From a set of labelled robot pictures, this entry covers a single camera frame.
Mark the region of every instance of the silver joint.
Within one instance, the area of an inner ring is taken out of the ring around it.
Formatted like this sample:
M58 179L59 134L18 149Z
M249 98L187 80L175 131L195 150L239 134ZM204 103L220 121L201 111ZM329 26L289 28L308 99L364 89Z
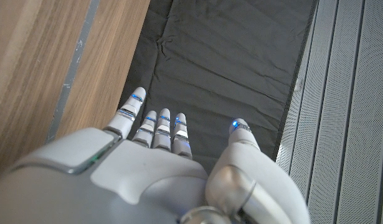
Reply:
M136 116L136 115L135 115L134 113L128 111L128 110L119 109L118 111L116 111L116 113L117 113L118 115L124 116L124 117L126 117L126 118L128 118L128 119L130 119L130 120L132 120L132 121L135 120L135 116Z
M249 132L251 133L251 129L249 128L248 125L245 125L245 124L242 124L242 123L238 123L238 122L237 122L237 124L234 126L233 131L235 131L235 130L237 130L237 129L239 129L239 128L245 129L245 130L247 130L247 131L249 131Z
M144 131L144 132L147 132L148 134L150 135L153 135L154 133L148 129L145 129L145 128L139 128L139 131Z
M174 140L180 140L180 141L185 141L185 142L187 142L187 143L190 143L188 138L186 138L186 137L184 137L184 136L181 136L181 135L179 135L179 134L176 134L176 135L173 137L173 141L174 141Z
M165 116L160 116L158 119L165 119L166 121L171 122L171 120L169 118L165 117Z
M167 131L164 131L164 130L161 130L161 129L157 129L155 134L162 134L162 135L165 135L167 136L168 138L171 137L171 133L167 132Z
M143 103L143 99L141 97L136 96L135 94L130 95L130 97L138 100L141 104Z

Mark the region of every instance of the fingertip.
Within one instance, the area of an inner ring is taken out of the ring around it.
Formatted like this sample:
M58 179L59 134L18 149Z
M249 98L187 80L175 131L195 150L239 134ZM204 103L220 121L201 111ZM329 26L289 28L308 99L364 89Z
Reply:
M138 87L137 89L135 89L132 95L136 95L138 98L144 101L144 99L146 98L146 90L143 87Z

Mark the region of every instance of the blue led light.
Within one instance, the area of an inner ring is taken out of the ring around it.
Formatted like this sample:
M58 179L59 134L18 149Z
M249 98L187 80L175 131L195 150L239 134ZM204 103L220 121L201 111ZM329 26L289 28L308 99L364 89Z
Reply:
M143 101L143 99L141 99L140 97L136 96L135 94L132 94L131 97L133 97L134 99L137 99L139 101Z

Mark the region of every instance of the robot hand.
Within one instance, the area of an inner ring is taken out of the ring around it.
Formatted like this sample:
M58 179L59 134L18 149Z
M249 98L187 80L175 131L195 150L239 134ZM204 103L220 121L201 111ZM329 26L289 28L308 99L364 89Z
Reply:
M192 160L182 113L173 137L163 109L126 140L145 96L137 88L103 131L79 130L15 163L0 178L0 223L310 222L296 185L242 119L209 177Z

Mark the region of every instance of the wooden surface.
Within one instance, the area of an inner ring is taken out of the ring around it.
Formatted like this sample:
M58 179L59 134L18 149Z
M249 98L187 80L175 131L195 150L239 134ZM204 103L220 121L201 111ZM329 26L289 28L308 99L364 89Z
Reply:
M149 0L101 0L57 136L103 128L115 114Z
M148 0L101 0L59 133L116 110ZM45 143L90 0L0 0L0 173Z

